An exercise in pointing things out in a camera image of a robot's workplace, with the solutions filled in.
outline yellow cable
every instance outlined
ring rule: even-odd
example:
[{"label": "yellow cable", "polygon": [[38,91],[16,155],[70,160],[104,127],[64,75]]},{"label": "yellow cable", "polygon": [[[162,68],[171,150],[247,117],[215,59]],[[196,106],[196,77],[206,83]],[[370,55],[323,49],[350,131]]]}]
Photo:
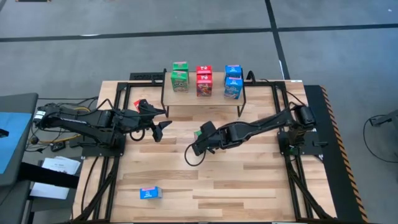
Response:
[{"label": "yellow cable", "polygon": [[[74,110],[85,110],[85,111],[87,111],[87,112],[90,112],[90,109],[88,109],[88,108],[85,108],[85,107],[79,107],[79,108],[74,108]],[[58,140],[43,140],[43,141],[39,141],[40,143],[57,143],[57,142],[63,142],[63,141],[67,141],[67,140],[71,140],[71,139],[75,139],[75,138],[77,138],[77,137],[79,137],[80,136],[80,134],[77,134],[77,135],[75,135],[75,136],[72,136],[72,137],[68,137],[68,138],[64,138],[64,139],[58,139]]]}]

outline red cereal box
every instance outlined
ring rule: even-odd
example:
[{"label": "red cereal box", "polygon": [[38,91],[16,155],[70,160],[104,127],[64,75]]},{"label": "red cereal box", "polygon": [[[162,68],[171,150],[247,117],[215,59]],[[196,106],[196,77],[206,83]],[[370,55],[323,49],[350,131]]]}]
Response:
[{"label": "red cereal box", "polygon": [[197,75],[211,75],[211,65],[197,66]]},{"label": "red cereal box", "polygon": [[197,75],[197,96],[211,96],[213,77],[211,75]]}]

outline wooden table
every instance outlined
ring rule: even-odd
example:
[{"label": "wooden table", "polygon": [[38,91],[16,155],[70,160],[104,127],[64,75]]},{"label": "wooden table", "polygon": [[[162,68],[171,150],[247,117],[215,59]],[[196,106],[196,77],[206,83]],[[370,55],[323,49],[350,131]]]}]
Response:
[{"label": "wooden table", "polygon": [[[116,81],[103,82],[98,102],[106,98],[114,99],[116,85]],[[302,82],[286,81],[286,87],[307,102]],[[134,87],[131,90],[129,109],[133,110],[133,102],[140,98],[161,108],[160,87]],[[275,114],[271,88],[246,87],[246,98],[246,109],[240,121],[251,122]],[[292,96],[289,96],[289,100],[296,102]],[[234,149],[219,149],[215,155],[208,153],[203,164],[190,167],[184,161],[183,152],[194,141],[193,132],[209,120],[216,127],[236,121],[236,108],[173,106],[170,110],[168,119],[173,123],[164,129],[160,143],[154,142],[150,132],[140,142],[127,138],[125,154],[119,165],[112,222],[294,220],[284,158],[279,154],[277,131],[254,136]],[[154,121],[168,119],[162,115],[156,116]],[[195,157],[190,150],[188,159],[196,163],[201,157]],[[97,191],[102,160],[98,159],[88,182],[85,207]],[[302,160],[309,191],[325,211],[335,217],[323,164],[314,156],[302,156]],[[89,158],[83,163],[73,204],[75,216],[80,214],[81,196],[93,161],[94,158]],[[163,199],[140,200],[139,189],[154,185],[163,188]],[[297,192],[304,217],[303,197],[299,190]],[[107,193],[101,204],[100,218],[104,217],[106,199]]]}]

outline yellow caution stripe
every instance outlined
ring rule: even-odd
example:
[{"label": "yellow caution stripe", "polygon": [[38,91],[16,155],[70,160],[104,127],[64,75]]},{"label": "yellow caution stripe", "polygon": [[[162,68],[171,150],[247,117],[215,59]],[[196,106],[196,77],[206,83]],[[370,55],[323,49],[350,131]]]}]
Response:
[{"label": "yellow caution stripe", "polygon": [[331,103],[330,103],[330,101],[328,99],[328,93],[326,92],[325,87],[321,86],[321,89],[322,89],[322,92],[323,92],[323,97],[325,99],[326,107],[328,108],[331,124],[333,125],[333,129],[335,130],[337,143],[338,143],[339,148],[340,148],[341,156],[343,157],[343,161],[344,161],[344,164],[346,166],[347,175],[348,175],[348,178],[351,181],[351,186],[353,187],[353,192],[354,192],[355,197],[356,197],[356,202],[358,203],[358,209],[359,209],[359,211],[362,214],[363,221],[365,223],[368,223],[369,222],[368,216],[366,215],[366,212],[365,212],[365,209],[363,207],[363,203],[362,203],[361,197],[359,196],[358,187],[356,186],[355,179],[354,179],[354,174],[353,174],[353,171],[351,170],[351,166],[350,166],[349,161],[348,161],[347,152],[346,152],[346,149],[344,148],[343,140],[342,140],[341,134],[340,134],[340,132],[338,130],[335,116],[333,115],[333,110],[331,108]]}]

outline white paper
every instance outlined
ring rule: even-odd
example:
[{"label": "white paper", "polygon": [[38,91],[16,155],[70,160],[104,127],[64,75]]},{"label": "white paper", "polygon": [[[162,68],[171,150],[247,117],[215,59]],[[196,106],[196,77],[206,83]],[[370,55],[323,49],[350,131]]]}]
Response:
[{"label": "white paper", "polygon": [[[80,166],[79,161],[57,156],[56,158],[45,158],[42,167],[50,170],[64,172],[75,175]],[[66,187],[57,187],[50,184],[35,183],[30,196],[66,199],[69,189]]]}]

